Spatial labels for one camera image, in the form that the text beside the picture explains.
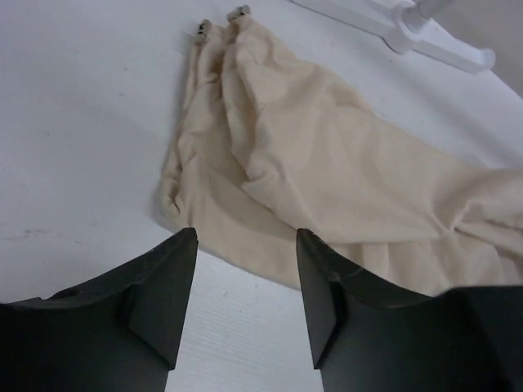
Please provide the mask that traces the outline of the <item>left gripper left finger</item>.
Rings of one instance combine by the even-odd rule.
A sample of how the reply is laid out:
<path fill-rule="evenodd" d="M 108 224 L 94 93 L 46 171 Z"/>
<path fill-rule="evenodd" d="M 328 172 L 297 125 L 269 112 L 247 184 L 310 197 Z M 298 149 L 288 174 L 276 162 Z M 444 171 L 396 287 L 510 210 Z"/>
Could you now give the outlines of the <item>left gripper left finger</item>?
<path fill-rule="evenodd" d="M 163 391 L 177 363 L 197 233 L 43 299 L 1 306 L 4 391 Z"/>

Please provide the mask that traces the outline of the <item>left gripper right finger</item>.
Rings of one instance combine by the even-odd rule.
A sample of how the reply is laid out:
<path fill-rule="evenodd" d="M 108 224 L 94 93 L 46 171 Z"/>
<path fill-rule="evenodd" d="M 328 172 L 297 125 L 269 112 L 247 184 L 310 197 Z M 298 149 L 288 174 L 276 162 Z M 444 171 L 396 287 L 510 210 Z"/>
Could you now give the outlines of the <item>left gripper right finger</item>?
<path fill-rule="evenodd" d="M 298 230 L 296 251 L 325 390 L 521 390 L 521 287 L 425 296 L 341 256 L 308 229 Z"/>

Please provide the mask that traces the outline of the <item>beige trousers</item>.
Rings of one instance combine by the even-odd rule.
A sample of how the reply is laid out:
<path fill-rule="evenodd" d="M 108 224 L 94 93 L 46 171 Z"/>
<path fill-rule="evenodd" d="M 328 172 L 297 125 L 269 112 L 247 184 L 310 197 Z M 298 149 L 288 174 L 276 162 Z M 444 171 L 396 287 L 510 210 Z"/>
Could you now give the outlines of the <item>beige trousers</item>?
<path fill-rule="evenodd" d="M 522 174 L 468 163 L 381 120 L 248 7 L 203 20 L 159 184 L 212 253 L 297 288 L 296 234 L 432 295 L 522 280 Z"/>

